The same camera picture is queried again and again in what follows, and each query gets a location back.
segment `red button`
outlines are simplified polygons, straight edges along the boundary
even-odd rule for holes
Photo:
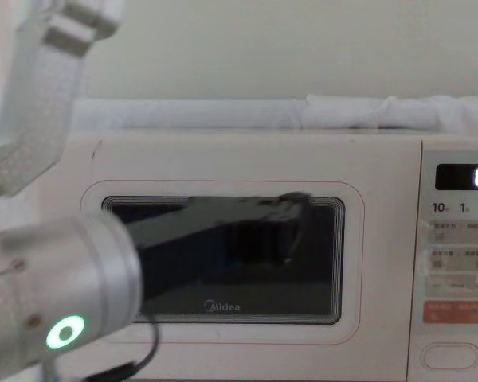
[[[427,324],[478,324],[478,301],[427,301],[423,321]]]

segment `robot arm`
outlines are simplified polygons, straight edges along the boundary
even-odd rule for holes
[[[35,2],[18,31],[0,114],[0,196],[18,193],[58,161],[83,59],[96,40],[113,34],[122,5]],[[224,267],[167,270],[140,259],[136,247],[166,246],[209,230],[226,230],[234,247],[252,229],[265,230],[269,240],[259,256],[233,251],[229,266],[283,265],[295,253],[309,205],[303,194],[197,198],[181,212],[128,227],[97,213],[0,233],[0,379],[129,325],[143,302],[143,274],[170,272],[170,284],[158,283],[151,292],[161,294]]]
[[[37,0],[16,35],[0,112],[0,196],[58,162],[84,58],[118,28],[123,0]]]
[[[112,215],[99,213],[0,234],[0,379],[129,325],[144,298],[142,277],[162,294],[227,267],[268,263],[283,266],[296,253],[311,207],[309,196],[219,200],[194,198],[180,212],[134,223],[127,229]],[[263,250],[233,251],[225,266],[156,267],[135,248],[155,249],[212,230],[232,240],[266,232]],[[202,263],[208,254],[195,252]]]

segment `midea logo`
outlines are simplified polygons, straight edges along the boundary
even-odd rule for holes
[[[207,313],[235,313],[241,311],[241,306],[207,300],[204,302],[204,309]]]

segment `green led light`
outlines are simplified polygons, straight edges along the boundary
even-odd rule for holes
[[[50,349],[60,349],[74,342],[84,331],[85,320],[80,316],[70,316],[60,320],[48,333],[46,344]]]

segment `white microwave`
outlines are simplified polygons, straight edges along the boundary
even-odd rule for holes
[[[97,209],[134,220],[192,196],[311,194],[319,213],[298,269],[204,280],[152,302],[163,345],[140,379],[478,381],[478,138],[82,135],[30,192],[42,220]],[[186,250],[220,251],[215,242]],[[86,376],[142,358],[150,342],[139,321],[61,368]]]

